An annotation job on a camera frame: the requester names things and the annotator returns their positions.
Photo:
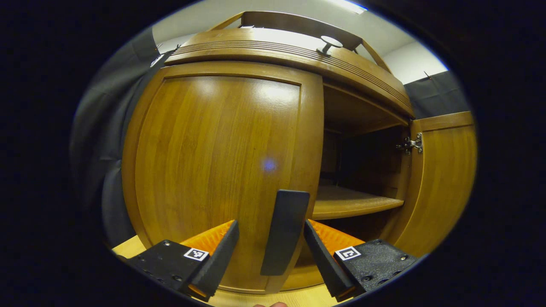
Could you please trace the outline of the metal door hinge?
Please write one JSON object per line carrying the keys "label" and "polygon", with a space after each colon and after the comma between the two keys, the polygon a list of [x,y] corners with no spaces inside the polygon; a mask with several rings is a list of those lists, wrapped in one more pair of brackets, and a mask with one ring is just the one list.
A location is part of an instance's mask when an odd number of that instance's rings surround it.
{"label": "metal door hinge", "polygon": [[403,151],[405,155],[411,155],[412,150],[416,149],[418,154],[424,153],[422,133],[416,134],[415,139],[410,136],[406,137],[401,144],[395,146],[396,150]]}

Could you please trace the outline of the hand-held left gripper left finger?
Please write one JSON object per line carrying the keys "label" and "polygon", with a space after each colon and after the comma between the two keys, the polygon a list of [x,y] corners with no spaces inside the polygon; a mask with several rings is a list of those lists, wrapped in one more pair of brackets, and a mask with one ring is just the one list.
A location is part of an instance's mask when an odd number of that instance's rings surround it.
{"label": "hand-held left gripper left finger", "polygon": [[126,264],[173,291],[207,302],[215,295],[239,239],[231,220],[185,239],[163,240]]}

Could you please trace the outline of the black round drawer knob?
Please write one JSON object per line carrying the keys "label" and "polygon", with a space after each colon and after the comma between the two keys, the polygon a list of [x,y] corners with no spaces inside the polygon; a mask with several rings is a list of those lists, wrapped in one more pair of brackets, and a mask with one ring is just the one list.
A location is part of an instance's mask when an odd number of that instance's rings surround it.
{"label": "black round drawer knob", "polygon": [[334,48],[341,48],[343,47],[343,44],[336,40],[335,38],[328,37],[325,35],[320,36],[320,39],[324,42],[324,46],[316,48],[316,52],[318,52],[321,55],[330,57],[333,54],[333,51],[331,50]]}

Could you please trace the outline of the wooden cabinet drawer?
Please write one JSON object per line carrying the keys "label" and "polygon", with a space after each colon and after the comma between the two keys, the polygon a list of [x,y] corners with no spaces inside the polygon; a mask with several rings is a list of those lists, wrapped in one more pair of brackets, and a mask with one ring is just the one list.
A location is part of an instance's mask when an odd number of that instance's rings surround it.
{"label": "wooden cabinet drawer", "polygon": [[166,60],[167,65],[199,61],[253,61],[306,70],[355,89],[398,115],[414,118],[411,101],[394,75],[343,47],[318,52],[324,41],[273,29],[220,29],[194,35]]}

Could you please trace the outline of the wooden shoe cabinet door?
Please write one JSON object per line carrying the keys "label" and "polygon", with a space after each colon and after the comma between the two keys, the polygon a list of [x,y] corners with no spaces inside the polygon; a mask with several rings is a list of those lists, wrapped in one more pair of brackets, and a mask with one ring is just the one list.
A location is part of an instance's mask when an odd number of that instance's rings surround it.
{"label": "wooden shoe cabinet door", "polygon": [[477,145],[469,111],[415,120],[404,204],[397,208],[380,238],[412,256],[432,252],[453,230],[472,192]]}
{"label": "wooden shoe cabinet door", "polygon": [[313,211],[322,161],[322,76],[243,61],[160,68],[128,126],[122,186],[142,244],[182,242],[238,221],[238,243],[221,288],[281,291],[303,238],[279,275],[262,275],[279,190],[310,195]]}

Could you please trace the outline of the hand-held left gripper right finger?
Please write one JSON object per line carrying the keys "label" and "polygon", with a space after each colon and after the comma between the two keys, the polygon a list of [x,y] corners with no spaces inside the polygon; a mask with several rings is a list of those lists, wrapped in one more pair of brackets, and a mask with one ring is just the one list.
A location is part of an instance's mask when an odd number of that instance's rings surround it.
{"label": "hand-held left gripper right finger", "polygon": [[304,237],[326,288],[338,302],[381,287],[419,260],[384,240],[363,241],[311,219],[304,224]]}

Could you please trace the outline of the wooden double-door shoe cabinet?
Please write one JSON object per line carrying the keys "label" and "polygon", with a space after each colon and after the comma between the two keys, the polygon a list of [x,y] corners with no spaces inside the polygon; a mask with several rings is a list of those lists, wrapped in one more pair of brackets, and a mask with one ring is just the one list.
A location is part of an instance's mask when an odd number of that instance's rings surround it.
{"label": "wooden double-door shoe cabinet", "polygon": [[[383,59],[360,37],[304,16],[285,12],[245,11],[233,15],[207,31],[220,29],[273,29],[318,39],[325,35],[340,41],[344,49],[367,58],[392,74]],[[396,150],[395,146],[410,136],[410,124],[419,120],[415,107],[412,105],[414,118],[401,116],[380,103],[371,101],[355,89],[343,86],[325,76],[322,76],[322,79],[324,130],[318,189],[320,186],[339,186],[404,200],[410,163],[406,161],[407,155]],[[341,231],[349,231],[351,235],[361,240],[369,240],[380,238],[397,208],[355,217],[318,221],[335,226]],[[323,283],[310,250],[303,240],[295,267],[281,291],[297,291]]]}

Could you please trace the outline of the wooden inner shelf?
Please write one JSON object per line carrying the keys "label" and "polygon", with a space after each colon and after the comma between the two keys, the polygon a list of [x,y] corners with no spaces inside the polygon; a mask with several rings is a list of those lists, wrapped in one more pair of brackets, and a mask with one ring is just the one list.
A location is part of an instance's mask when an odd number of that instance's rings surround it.
{"label": "wooden inner shelf", "polygon": [[312,219],[327,220],[373,214],[403,206],[404,200],[367,194],[339,186],[320,186]]}

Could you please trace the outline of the black door handle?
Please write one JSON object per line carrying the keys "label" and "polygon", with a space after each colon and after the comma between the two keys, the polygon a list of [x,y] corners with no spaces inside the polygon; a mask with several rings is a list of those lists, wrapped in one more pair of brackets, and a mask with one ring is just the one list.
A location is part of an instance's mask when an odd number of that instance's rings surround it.
{"label": "black door handle", "polygon": [[278,190],[261,266],[262,276],[281,276],[288,268],[298,245],[310,194],[306,191]]}

